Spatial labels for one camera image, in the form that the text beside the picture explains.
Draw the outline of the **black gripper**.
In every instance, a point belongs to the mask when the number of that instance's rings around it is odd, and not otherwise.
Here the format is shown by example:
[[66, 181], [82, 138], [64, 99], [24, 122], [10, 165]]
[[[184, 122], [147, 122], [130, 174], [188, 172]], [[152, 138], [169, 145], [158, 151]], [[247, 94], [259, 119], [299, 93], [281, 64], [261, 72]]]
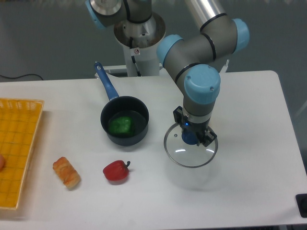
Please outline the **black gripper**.
[[173, 111], [174, 121], [182, 129], [182, 133], [187, 135], [197, 136], [197, 146], [203, 145], [209, 146], [217, 138], [216, 133], [208, 128], [210, 120], [209, 115], [205, 116], [193, 116], [183, 114], [182, 107], [178, 106]]

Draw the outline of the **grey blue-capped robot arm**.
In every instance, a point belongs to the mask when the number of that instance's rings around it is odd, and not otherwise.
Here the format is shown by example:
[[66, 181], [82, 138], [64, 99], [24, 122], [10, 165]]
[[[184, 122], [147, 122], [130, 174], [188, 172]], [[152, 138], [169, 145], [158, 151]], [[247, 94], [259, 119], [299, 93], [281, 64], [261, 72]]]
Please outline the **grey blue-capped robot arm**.
[[124, 52], [128, 76], [154, 76], [163, 67], [183, 94], [174, 119], [183, 141], [208, 146], [216, 134], [208, 123], [220, 91], [220, 75], [210, 63], [249, 43], [249, 29], [231, 19], [217, 0], [188, 0], [200, 33], [185, 40], [165, 34], [163, 19], [149, 0], [88, 0], [86, 7], [100, 29], [113, 26]]

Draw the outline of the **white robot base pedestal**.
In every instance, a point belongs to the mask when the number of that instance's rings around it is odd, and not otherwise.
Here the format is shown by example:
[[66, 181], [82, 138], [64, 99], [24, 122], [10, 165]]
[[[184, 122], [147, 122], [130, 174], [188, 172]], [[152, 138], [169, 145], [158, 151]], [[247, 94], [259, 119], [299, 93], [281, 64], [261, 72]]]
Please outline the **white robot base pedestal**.
[[122, 45], [127, 75], [158, 76], [160, 61], [157, 48], [165, 36], [165, 22], [153, 12], [148, 21], [121, 21], [114, 26], [117, 42]]

